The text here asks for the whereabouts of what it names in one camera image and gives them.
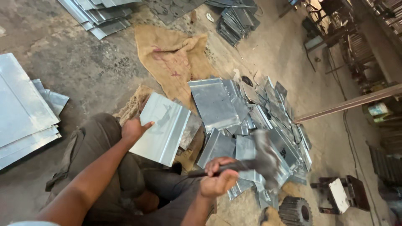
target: concrete floor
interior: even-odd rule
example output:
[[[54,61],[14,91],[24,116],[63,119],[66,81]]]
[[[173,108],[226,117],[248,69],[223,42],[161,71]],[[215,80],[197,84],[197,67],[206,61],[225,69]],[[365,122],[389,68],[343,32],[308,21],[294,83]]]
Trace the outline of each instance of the concrete floor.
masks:
[[[211,13],[202,5],[197,11],[198,21],[190,25],[188,15],[168,27],[188,34],[208,33],[205,50],[212,66],[223,78],[234,75],[238,68],[244,75],[252,76],[257,70],[280,81],[288,89],[288,100],[300,115],[343,101],[340,89],[331,75],[327,58],[321,51],[315,56],[321,62],[313,62],[314,72],[307,60],[302,43],[306,33],[301,26],[306,16],[305,8],[288,13],[278,19],[283,1],[256,0],[264,10],[259,17],[261,25],[250,37],[242,40],[237,49],[229,46],[216,32],[215,24],[205,14]],[[164,26],[145,5],[133,4],[133,24]],[[41,209],[48,194],[45,182],[58,170],[69,135],[85,119],[98,112],[114,113],[122,107],[139,84],[145,84],[162,92],[160,85],[142,66],[137,57],[133,25],[121,32],[97,40],[86,32],[55,0],[9,0],[0,2],[0,53],[12,52],[31,79],[40,78],[46,88],[68,95],[70,100],[60,115],[59,129],[62,138],[26,156],[0,172],[0,224],[29,220]],[[342,63],[337,46],[331,49],[336,64]],[[359,92],[347,70],[339,76],[350,99]],[[378,144],[378,134],[365,120],[360,108],[348,112],[349,127],[359,157],[357,169],[363,178],[372,208],[373,221],[380,225],[388,220],[388,207],[377,191],[377,176],[374,174],[369,149],[365,141]],[[355,166],[343,125],[342,113],[335,113],[304,123],[313,143],[310,155],[311,182],[318,177],[353,175]],[[286,191],[304,197],[310,204],[315,225],[372,225],[370,213],[349,209],[341,216],[324,215],[318,212],[321,204],[318,193],[309,186],[286,184]],[[226,196],[219,199],[218,214],[213,215],[208,225],[257,225],[261,210],[252,190],[229,202]],[[269,222],[264,225],[279,225],[277,213],[269,211]]]

